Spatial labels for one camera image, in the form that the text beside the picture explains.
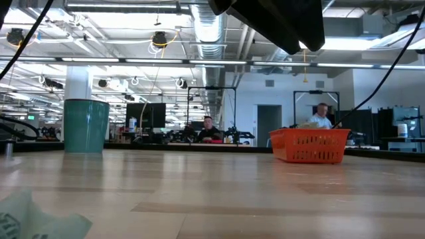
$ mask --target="white bottle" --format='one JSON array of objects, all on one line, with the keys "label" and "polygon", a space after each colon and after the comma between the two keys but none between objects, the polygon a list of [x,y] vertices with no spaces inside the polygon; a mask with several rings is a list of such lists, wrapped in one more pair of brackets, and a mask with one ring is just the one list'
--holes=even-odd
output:
[{"label": "white bottle", "polygon": [[407,124],[406,123],[400,123],[397,125],[397,132],[399,137],[407,137]]},{"label": "white bottle", "polygon": [[137,124],[137,119],[135,119],[134,117],[131,117],[128,124],[128,131],[130,133],[135,133],[136,124]]}]

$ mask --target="monitor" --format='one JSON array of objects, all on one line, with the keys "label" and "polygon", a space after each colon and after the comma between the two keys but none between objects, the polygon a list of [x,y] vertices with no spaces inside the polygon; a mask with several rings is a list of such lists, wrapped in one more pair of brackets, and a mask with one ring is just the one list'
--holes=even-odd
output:
[{"label": "monitor", "polygon": [[[132,117],[137,120],[136,126],[140,125],[140,115],[143,109],[144,103],[132,103],[127,104],[126,112],[126,127],[129,126],[129,121]],[[165,110],[167,105],[164,103],[152,103],[147,104],[143,113],[142,127],[154,127],[160,128],[165,127]]]}]

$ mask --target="black shirt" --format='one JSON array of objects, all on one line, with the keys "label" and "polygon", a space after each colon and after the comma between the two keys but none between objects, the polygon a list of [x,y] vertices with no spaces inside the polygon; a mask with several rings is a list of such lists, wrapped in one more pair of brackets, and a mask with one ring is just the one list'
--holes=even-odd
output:
[{"label": "black shirt", "polygon": [[215,135],[216,133],[221,134],[221,131],[218,130],[216,127],[212,127],[210,130],[202,130],[198,135],[198,142],[202,142],[203,138],[210,137],[213,140],[219,140],[222,139],[222,137]]}]

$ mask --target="white shirt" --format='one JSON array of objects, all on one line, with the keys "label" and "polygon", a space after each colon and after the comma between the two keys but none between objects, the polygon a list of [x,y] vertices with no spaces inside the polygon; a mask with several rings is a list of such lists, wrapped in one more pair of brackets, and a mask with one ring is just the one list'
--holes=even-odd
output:
[{"label": "white shirt", "polygon": [[318,114],[315,114],[314,116],[312,116],[309,120],[309,123],[317,123],[318,127],[324,127],[327,129],[332,128],[332,123],[331,121],[326,118],[326,117],[321,117]]}]

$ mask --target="teal container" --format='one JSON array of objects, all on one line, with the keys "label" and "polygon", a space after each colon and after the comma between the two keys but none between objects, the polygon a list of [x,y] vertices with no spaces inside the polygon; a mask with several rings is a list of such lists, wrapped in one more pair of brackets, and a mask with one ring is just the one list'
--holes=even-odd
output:
[{"label": "teal container", "polygon": [[108,103],[96,100],[65,100],[65,152],[102,153],[108,117]]}]

